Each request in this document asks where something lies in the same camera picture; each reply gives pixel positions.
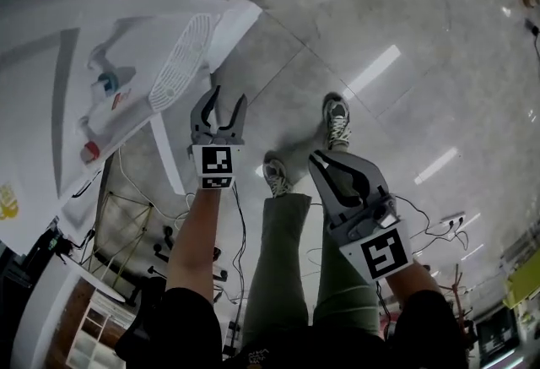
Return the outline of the white water dispenser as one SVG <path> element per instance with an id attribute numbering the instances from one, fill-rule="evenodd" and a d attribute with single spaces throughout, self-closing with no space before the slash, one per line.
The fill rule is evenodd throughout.
<path id="1" fill-rule="evenodd" d="M 0 15 L 0 239 L 28 250 L 123 142 L 159 113 L 148 96 L 195 14 L 213 17 L 203 68 L 216 69 L 257 20 L 247 0 L 44 0 Z M 93 101 L 113 72 L 120 88 Z M 84 164 L 80 123 L 102 141 Z"/>

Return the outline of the person's olive green trousers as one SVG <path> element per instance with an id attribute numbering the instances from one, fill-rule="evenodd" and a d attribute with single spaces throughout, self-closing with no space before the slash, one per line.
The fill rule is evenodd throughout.
<path id="1" fill-rule="evenodd" d="M 367 284 L 329 235 L 322 240 L 316 308 L 309 313 L 300 273 L 299 247 L 311 197 L 290 193 L 266 199 L 261 252 L 249 291 L 243 345 L 308 326 L 379 332 L 375 287 Z"/>

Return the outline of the red-brown coat stand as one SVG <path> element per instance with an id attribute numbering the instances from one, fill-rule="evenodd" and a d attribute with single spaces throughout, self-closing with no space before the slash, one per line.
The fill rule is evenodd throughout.
<path id="1" fill-rule="evenodd" d="M 464 285 L 463 271 L 459 263 L 455 264 L 453 272 L 448 276 L 448 280 L 451 282 L 440 285 L 440 289 L 453 311 L 466 346 L 472 347 L 478 336 L 476 335 L 474 322 L 471 319 L 473 305 L 471 303 L 470 289 Z"/>

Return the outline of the round white table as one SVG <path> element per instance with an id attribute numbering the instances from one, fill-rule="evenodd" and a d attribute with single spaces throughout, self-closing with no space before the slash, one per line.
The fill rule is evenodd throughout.
<path id="1" fill-rule="evenodd" d="M 124 303 L 126 299 L 118 293 L 116 290 L 111 288 L 109 285 L 107 285 L 105 282 L 103 282 L 101 279 L 96 278 L 93 276 L 88 270 L 86 270 L 84 267 L 82 267 L 79 263 L 73 261 L 71 258 L 64 258 L 63 262 L 77 275 L 79 275 L 82 279 L 87 281 L 89 284 L 91 284 L 96 290 L 100 291 L 104 295 L 119 301 L 120 303 Z"/>

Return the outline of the person's left forearm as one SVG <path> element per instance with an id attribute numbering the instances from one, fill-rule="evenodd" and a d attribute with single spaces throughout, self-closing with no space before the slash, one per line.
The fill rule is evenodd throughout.
<path id="1" fill-rule="evenodd" d="M 199 189 L 173 245 L 166 289 L 184 288 L 213 302 L 213 249 L 221 191 Z"/>

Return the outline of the person's left grey sneaker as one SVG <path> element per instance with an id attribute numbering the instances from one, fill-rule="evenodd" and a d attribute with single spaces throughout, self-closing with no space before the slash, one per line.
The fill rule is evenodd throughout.
<path id="1" fill-rule="evenodd" d="M 274 158 L 265 160 L 262 171 L 274 198 L 293 192 L 293 185 L 288 179 L 286 167 L 280 160 Z"/>

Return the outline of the yellow-green cabinet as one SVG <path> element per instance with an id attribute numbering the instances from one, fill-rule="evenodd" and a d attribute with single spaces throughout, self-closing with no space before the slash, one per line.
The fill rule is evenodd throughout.
<path id="1" fill-rule="evenodd" d="M 508 277 L 506 289 L 504 304 L 509 309 L 515 308 L 540 289 L 540 249 Z"/>

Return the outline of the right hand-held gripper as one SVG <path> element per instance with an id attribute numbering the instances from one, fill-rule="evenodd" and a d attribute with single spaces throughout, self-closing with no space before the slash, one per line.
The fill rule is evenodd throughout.
<path id="1" fill-rule="evenodd" d="M 363 280 L 375 283 L 412 264 L 406 222 L 374 163 L 350 153 L 316 150 L 308 165 L 331 220 L 327 231 Z M 359 207 L 373 199 L 370 206 Z"/>

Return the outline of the white drip tray grille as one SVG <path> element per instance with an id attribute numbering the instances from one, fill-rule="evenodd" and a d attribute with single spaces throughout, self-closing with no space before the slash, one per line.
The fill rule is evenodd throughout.
<path id="1" fill-rule="evenodd" d="M 148 94 L 155 113 L 171 106 L 197 74 L 213 35 L 213 17 L 195 14 L 187 22 Z"/>

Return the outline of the person's black shirt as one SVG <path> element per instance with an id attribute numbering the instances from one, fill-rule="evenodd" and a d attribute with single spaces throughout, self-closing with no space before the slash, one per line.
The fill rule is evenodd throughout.
<path id="1" fill-rule="evenodd" d="M 467 369 L 458 323 L 445 298 L 430 290 L 408 299 L 389 341 L 343 312 L 264 333 L 225 360 L 213 306 L 184 288 L 166 291 L 142 326 L 144 337 L 124 334 L 116 344 L 127 369 Z"/>

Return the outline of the person's right forearm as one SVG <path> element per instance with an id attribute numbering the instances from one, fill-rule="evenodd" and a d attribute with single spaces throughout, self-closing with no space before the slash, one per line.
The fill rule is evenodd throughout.
<path id="1" fill-rule="evenodd" d="M 417 261 L 387 276 L 386 281 L 402 309 L 444 300 L 430 271 Z"/>

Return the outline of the wooden shelf unit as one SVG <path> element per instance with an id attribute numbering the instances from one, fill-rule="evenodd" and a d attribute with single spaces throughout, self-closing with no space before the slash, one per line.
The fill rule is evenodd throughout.
<path id="1" fill-rule="evenodd" d="M 126 369 L 115 346 L 134 319 L 127 307 L 80 279 L 55 328 L 43 369 Z"/>

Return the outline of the person's grey sneaker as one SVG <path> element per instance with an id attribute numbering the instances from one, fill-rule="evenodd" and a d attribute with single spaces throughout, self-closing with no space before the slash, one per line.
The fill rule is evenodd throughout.
<path id="1" fill-rule="evenodd" d="M 329 150 L 347 152 L 351 136 L 348 102 L 337 93 L 326 96 L 322 115 L 326 125 L 326 147 Z"/>
<path id="2" fill-rule="evenodd" d="M 265 160 L 262 171 L 274 198 L 293 192 L 293 185 L 288 179 L 286 167 L 280 160 L 274 158 Z"/>

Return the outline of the person's right grey sneaker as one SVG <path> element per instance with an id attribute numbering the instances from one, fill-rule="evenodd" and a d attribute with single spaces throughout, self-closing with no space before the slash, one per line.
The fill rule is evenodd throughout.
<path id="1" fill-rule="evenodd" d="M 326 125 L 326 147 L 329 150 L 347 152 L 351 136 L 348 102 L 337 93 L 326 96 L 322 115 Z"/>

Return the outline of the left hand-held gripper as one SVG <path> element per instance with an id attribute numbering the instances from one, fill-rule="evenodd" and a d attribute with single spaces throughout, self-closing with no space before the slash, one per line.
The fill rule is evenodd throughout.
<path id="1" fill-rule="evenodd" d="M 247 111 L 247 97 L 235 104 L 229 123 L 211 132 L 208 120 L 218 99 L 220 86 L 207 91 L 191 111 L 192 145 L 189 153 L 197 172 L 200 189 L 229 189 L 235 182 L 235 170 L 240 163 L 242 134 Z"/>

